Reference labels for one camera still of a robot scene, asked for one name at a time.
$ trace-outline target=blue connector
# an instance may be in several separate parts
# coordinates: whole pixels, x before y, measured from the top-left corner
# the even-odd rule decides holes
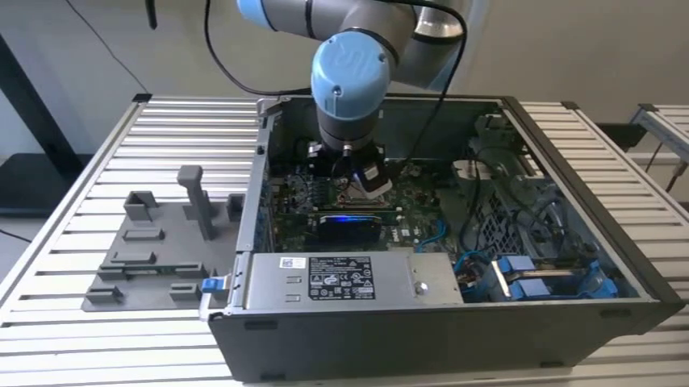
[[[548,290],[546,283],[541,278],[533,278],[530,280],[517,280],[509,286],[509,292],[512,293],[513,300],[522,300],[530,298],[549,298],[551,291]]]
[[[202,282],[202,293],[218,293],[226,290],[226,279],[223,277],[205,278]]]
[[[502,273],[526,272],[537,269],[529,256],[501,256],[497,260],[497,266]]]

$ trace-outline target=sticker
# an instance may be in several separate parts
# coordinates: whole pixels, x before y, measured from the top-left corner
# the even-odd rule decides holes
[[[370,256],[310,257],[309,296],[315,301],[376,300]]]
[[[306,258],[302,256],[282,256],[281,268],[306,268]]]

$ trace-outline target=barcode sticker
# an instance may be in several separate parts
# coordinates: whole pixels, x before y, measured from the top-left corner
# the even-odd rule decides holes
[[[282,256],[281,268],[306,268],[306,258],[301,256]]]

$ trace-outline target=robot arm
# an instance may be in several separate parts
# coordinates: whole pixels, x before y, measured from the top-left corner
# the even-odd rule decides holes
[[[374,0],[237,0],[246,19],[274,31],[322,40],[311,90],[325,150],[350,160],[368,196],[390,189],[373,143],[392,81],[441,89],[462,28],[438,10]],[[440,1],[460,7],[462,1]]]

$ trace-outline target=slotted metal worktable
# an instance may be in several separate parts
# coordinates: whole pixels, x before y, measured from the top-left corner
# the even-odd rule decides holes
[[[689,162],[689,106],[643,103],[632,123],[639,123]]]
[[[689,300],[689,215],[581,111],[560,103],[524,106],[659,271]],[[186,192],[175,182],[175,171],[185,164],[205,167],[203,188],[211,198],[221,200],[246,189],[257,109],[255,102],[218,98],[154,98],[131,106],[0,285],[6,298],[0,386],[239,384],[195,310],[86,313],[80,304],[125,218],[122,204],[130,191],[151,190],[161,201],[185,200]],[[326,381],[324,385],[536,383],[689,385],[689,308],[647,335],[616,339],[571,370]]]

